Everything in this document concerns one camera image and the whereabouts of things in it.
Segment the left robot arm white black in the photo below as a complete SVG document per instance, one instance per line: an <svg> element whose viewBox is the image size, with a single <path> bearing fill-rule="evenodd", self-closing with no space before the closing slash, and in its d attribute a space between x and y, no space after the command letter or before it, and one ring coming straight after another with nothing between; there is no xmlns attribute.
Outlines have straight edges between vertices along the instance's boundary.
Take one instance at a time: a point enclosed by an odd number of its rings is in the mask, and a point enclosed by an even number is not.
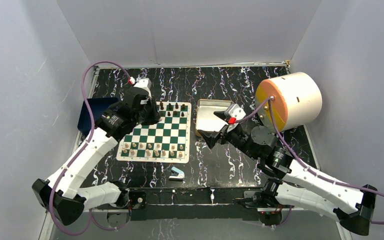
<svg viewBox="0 0 384 240"><path fill-rule="evenodd" d="M97 119L87 139L55 173L38 178L32 190L39 204L64 226L74 223L84 212L105 204L129 206L128 187L120 181L82 188L98 162L138 125L153 125L160 114L146 86L132 86L123 99L112 104Z"/></svg>

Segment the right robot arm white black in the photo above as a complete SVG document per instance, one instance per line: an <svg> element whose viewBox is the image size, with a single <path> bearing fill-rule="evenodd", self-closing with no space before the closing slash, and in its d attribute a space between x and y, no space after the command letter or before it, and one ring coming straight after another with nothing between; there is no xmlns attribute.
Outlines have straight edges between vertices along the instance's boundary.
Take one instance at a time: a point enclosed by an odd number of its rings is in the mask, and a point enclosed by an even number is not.
<svg viewBox="0 0 384 240"><path fill-rule="evenodd" d="M237 203L247 208L286 205L327 216L347 229L368 236L374 213L375 187L367 190L347 187L308 164L301 165L288 151L277 145L277 137L265 126L247 132L240 125L224 124L218 131L198 129L207 146L229 143L252 160L269 178L261 192L246 191Z"/></svg>

